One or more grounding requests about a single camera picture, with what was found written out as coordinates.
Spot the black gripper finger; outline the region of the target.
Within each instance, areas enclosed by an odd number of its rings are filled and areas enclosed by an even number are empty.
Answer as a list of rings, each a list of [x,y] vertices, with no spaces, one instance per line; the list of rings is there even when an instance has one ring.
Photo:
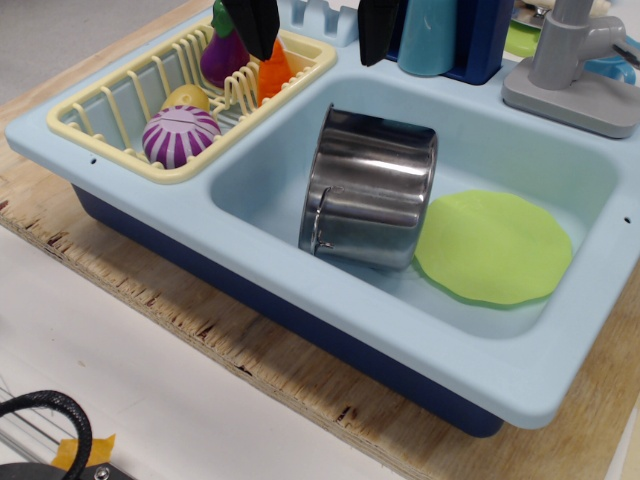
[[[360,1],[358,32],[362,65],[373,66],[387,56],[399,5],[399,0]]]
[[[250,55],[269,60],[279,32],[276,0],[226,0],[223,2],[242,43]]]

